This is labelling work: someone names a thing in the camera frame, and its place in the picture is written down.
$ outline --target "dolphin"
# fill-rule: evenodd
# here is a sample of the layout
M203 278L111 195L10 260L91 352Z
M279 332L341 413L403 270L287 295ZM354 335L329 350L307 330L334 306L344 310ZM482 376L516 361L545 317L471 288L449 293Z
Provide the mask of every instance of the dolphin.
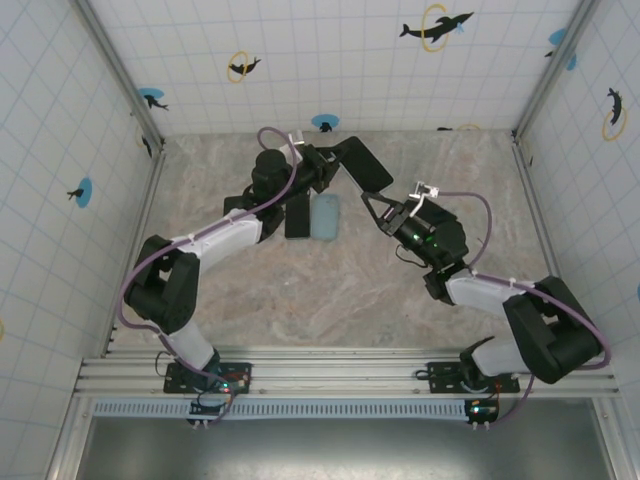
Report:
M240 65L237 65L237 66L232 63L231 65L229 65L229 68L234 72L239 73L240 75L243 75L245 73L251 72L254 68L256 68L256 65L258 64L259 61L260 59L253 57L253 63L250 63L249 65L247 65L246 72L244 71L244 63L241 63Z
M609 89L607 97L613 97L613 108L611 109L613 117L611 117L611 125L615 125L622 113L622 97L620 96L620 92L615 92L613 88Z
M466 22L471 15L473 15L473 12L463 13L462 15L458 15L453 18L447 16L440 17L436 20L436 23L439 23L440 25L424 30L424 38L431 38L431 43L436 42L442 35L452 32L458 25ZM409 25L405 23L402 25L402 33L400 36L404 37L407 34L413 37L422 38L422 30L411 30L409 29Z

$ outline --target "white wall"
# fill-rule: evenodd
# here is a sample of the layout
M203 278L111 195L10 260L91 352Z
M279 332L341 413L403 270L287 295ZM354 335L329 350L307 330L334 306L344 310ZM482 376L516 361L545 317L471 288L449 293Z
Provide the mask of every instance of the white wall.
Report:
M165 135L316 129L514 128L550 36L578 0L93 0L138 87L160 89L151 112ZM446 13L432 4L441 4ZM440 51L420 30L473 12ZM444 37L430 49L443 45ZM244 79L234 54L260 59ZM234 60L239 66L244 58Z
M640 432L640 2L603 0L529 138L531 173L563 277L613 343ZM626 109L612 128L613 99ZM617 134L615 140L605 141Z
M0 478L26 480L99 348L151 160L67 0L3 0L0 65Z

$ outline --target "metal frame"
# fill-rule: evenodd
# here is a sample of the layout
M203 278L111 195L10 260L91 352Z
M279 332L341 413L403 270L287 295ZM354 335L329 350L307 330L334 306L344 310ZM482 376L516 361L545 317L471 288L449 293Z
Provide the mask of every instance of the metal frame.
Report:
M533 182L531 175L529 175L529 169L522 152L522 148L517 144L513 144L513 158L515 159L516 166L518 167L518 173L520 174L520 181L524 187L524 195L529 205L529 211L533 218L533 225L536 229L536 235L540 242L540 248L542 249L542 255L544 261L547 264L547 269L551 275L560 276L560 267L558 266L558 260L556 259L553 248L551 248L551 238L549 237L549 231L542 217L542 210L540 209L540 202L538 202L538 196L533 188Z
M83 398L195 398L195 395L163 393L164 378L155 371L160 347L113 345L101 359L87 359L80 369L76 397ZM471 399L473 394L432 394L429 384L414 378L425 362L457 361L459 350L418 348L307 348L222 347L229 362L253 364L252 393L247 399ZM158 359L162 373L172 360ZM519 377L524 390L529 375ZM538 382L532 398L618 397L610 368L577 371L555 385ZM520 394L503 394L518 398Z
M140 123L140 128L145 138L157 151L162 150L162 135L160 134L160 130L158 130L158 127L153 121L149 109L138 93L138 89L135 87L131 76L118 56L90 0L70 0L70 2L71 6L83 21L85 30L93 40L109 71L113 74L122 94L127 99L133 115L135 115Z
M131 239L131 246L129 248L129 254L127 255L127 260L124 262L122 271L120 272L119 279L120 282L118 285L122 285L124 283L125 278L133 268L135 261L138 257L138 252L140 252L140 248L142 247L142 243L144 242L144 231L147 226L147 222L149 220L149 212L151 211L151 206L153 205L153 200L156 196L156 192L158 190L158 183L160 182L160 175L162 174L162 168L164 167L164 162L166 158L166 154L164 151L160 151L157 154L157 159L153 164L153 168L151 173L149 174L149 179L145 186L145 197L144 202L140 206L138 210L138 214L136 215L137 221L135 222L136 229L133 233ZM103 331L101 332L98 338L102 339L102 346L99 350L100 355L104 355L107 352L109 347L109 342L111 341L111 337L113 335L114 330L114 322L116 317L116 307L118 301L119 292L116 291L112 301L111 306L109 307L109 313L107 318L110 318L111 321L105 323Z
M596 9L600 5L600 1L601 0L581 0L578 4L573 18L566 29L564 38L554 51L551 57L551 63L549 63L547 70L538 82L531 95L527 109L518 121L518 126L515 129L517 143L520 143L520 140L525 138L531 129L542 105L544 105L544 102L549 97L551 90L558 81L558 78L560 78L571 56L575 53L578 40L580 40L580 37L593 18Z
M87 31L129 101L145 137L160 152L162 147L160 133L118 58L90 0L70 1L84 20ZM530 129L599 1L585 0L578 7L565 38L556 50L549 68L534 92L529 108L518 124L516 143ZM545 261L549 271L557 274L557 262L522 151L517 144L514 146L514 158ZM146 199L139 212L139 226L134 234L133 246L127 261L128 267L135 261L135 255L142 242L164 155L161 154L156 159L157 162L149 178ZM108 326L104 332L105 354L102 358L87 359L83 362L76 393L69 406L47 476L48 480L66 480L81 475L80 464L85 447L91 439L91 425L94 417L104 416L105 412L109 411L115 415L147 415L156 418L168 418L174 415L175 418L175 415L185 415L185 406L194 397L162 393L163 379L156 375L154 367L159 346L127 347L109 344L112 333L111 326ZM455 411L464 398L474 398L473 395L431 394L427 382L418 381L412 376L412 373L421 368L425 362L456 360L459 352L454 350L227 347L221 348L220 351L224 360L249 361L254 364L253 393L237 400L240 406L238 412L241 413L244 408L254 414L252 418L273 418L273 414L269 413L271 410L261 409L261 406L267 404L293 405L313 402L316 410L311 413L326 417L340 410L327 412L323 410L324 407L318 407L318 402L324 402L322 405L338 405L338 408L347 404L359 406L358 414L367 415L369 414L367 405L395 405L397 407L393 408L396 408L394 410L396 414L404 412L405 408L411 410L412 405L413 408L426 406L425 411L432 411L429 410L429 406L437 409L439 407L434 406L445 405L442 408L451 408L453 410L450 411ZM158 364L162 368L168 362L169 359L164 357L159 359ZM528 379L528 375L522 375L519 378L521 389L524 389ZM504 394L504 396L508 398L519 395ZM555 385L538 382L531 396L532 398L592 398L594 414L598 418L602 431L603 448L606 449L611 461L612 477L631 478L631 462L612 404L612 399L619 398L620 393L610 368L597 372L574 372ZM209 396L209 401L215 401L215 396ZM280 412L282 415L292 415L292 410ZM392 415L392 413L381 410L381 413L376 412L376 415Z

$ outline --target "dolphin sticker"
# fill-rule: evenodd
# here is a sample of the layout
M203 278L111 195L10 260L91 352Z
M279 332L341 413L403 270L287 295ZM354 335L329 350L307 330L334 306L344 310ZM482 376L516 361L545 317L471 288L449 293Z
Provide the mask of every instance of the dolphin sticker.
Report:
M466 22L469 17L473 15L473 13L474 12L463 13L462 15L457 15L453 18L447 17L445 15L444 17L440 17L438 20L436 20L436 23L439 23L440 25L433 28L428 28L426 30L411 30L409 28L409 25L405 23L402 25L402 33L400 34L400 36L404 37L405 35L411 35L412 37L417 38L423 38L424 36L424 38L430 38L431 43L434 43L437 42L441 36L453 32L454 30L458 32L463 31L462 24Z
M620 96L620 92L615 92L613 88L609 89L607 97L613 97L613 108L611 109L613 112L613 117L611 117L611 126L613 126L616 124L620 118L620 114L622 113L622 97Z
M140 93L140 95L142 95L142 98L147 101L147 105L149 105L149 108L157 107L169 111L168 105L161 105L160 103L158 103L158 99L164 97L164 92L162 90L159 90L157 88L145 87L139 88L138 92Z
M153 153L151 152L151 145L149 145L149 142L147 142L147 139L144 138L144 135L142 136L142 143L144 144L145 147L147 147L147 153L149 154L149 157L153 158Z
M244 63L241 63L240 65L234 65L232 63L229 65L229 68L240 75L246 75L247 73L252 72L254 68L256 68L256 65L258 64L259 61L260 61L259 58L253 57L253 63L250 63L249 65L247 65L246 71L245 71Z
M311 119L311 124L317 127L322 133L333 132L338 126L340 119L330 113L321 113Z
M80 198L83 194L84 194L83 188L77 188L73 192L67 192L67 195L69 195L69 200L71 200L73 197Z

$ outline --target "cable clip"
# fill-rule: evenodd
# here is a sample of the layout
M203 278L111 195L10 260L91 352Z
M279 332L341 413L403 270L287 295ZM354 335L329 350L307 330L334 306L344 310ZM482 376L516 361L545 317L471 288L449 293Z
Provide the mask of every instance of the cable clip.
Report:
M227 213L224 217L222 217L224 220L227 221L227 223L229 225L234 225L234 221L233 221L233 217L231 216L231 212Z
M426 185L424 182L416 182L416 186L413 190L413 193L409 194L409 198L413 198L414 200L419 200L420 197L431 197L438 198L438 193L440 189L438 187L434 187L432 185Z

